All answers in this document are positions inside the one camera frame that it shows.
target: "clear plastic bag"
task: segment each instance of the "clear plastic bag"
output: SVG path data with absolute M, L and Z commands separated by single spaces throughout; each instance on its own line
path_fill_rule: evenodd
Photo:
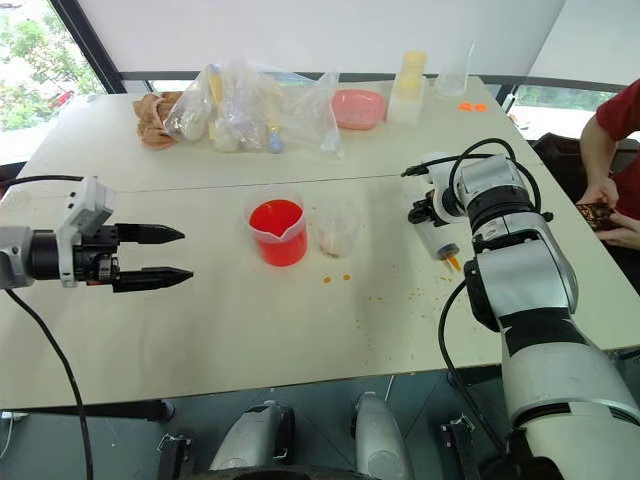
M 244 61 L 209 65 L 165 120 L 178 141 L 207 137 L 218 151 L 280 153 L 305 147 L 340 154 L 331 108 L 338 73 L 318 81 Z

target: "pink bowl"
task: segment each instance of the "pink bowl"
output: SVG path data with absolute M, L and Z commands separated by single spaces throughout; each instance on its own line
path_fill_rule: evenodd
M 384 97 L 368 90 L 338 90 L 331 102 L 340 128 L 369 130 L 384 116 Z

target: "green foliage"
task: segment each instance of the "green foliage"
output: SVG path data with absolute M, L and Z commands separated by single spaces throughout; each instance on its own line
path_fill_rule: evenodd
M 1 60 L 22 59 L 31 68 L 33 85 L 0 83 L 0 126 L 15 130 L 48 121 L 55 114 L 55 99 L 69 90 L 77 94 L 104 93 L 93 70 L 58 16 L 47 12 L 39 21 L 10 25 L 2 18 L 0 43 L 8 54 Z
M 518 105 L 595 111 L 615 94 L 575 88 L 523 85 L 518 88 Z

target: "person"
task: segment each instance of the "person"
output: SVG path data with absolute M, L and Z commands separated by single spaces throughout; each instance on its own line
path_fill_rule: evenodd
M 640 152 L 621 172 L 610 175 L 618 141 L 640 131 L 640 79 L 600 105 L 580 137 L 587 176 L 581 203 L 604 202 L 615 210 L 619 228 L 596 235 L 635 289 L 640 292 Z

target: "floor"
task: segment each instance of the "floor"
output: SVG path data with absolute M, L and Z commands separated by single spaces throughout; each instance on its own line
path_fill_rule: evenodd
M 623 362 L 620 369 L 640 401 L 640 362 Z M 296 463 L 353 469 L 354 445 L 349 430 L 352 405 L 364 391 L 375 391 L 384 397 L 388 380 L 389 377 L 374 377 L 178 398 L 171 400 L 176 415 L 165 424 L 92 418 L 89 427 L 95 478 L 155 479 L 160 459 L 156 447 L 166 432 L 193 436 L 193 462 L 188 467 L 195 472 L 206 470 L 232 423 L 248 406 L 268 399 L 295 410 Z M 472 392 L 499 434 L 506 434 L 501 379 L 475 385 Z M 460 478 L 450 452 L 443 448 L 438 427 L 467 409 L 446 374 L 397 376 L 388 404 L 405 438 L 416 478 Z M 7 422 L 3 421 L 0 443 L 4 443 L 6 433 Z M 476 429 L 473 437 L 478 461 L 490 460 L 493 451 L 481 430 Z M 78 420 L 34 414 L 15 423 L 10 447 L 0 460 L 0 479 L 80 480 L 84 478 L 83 469 Z

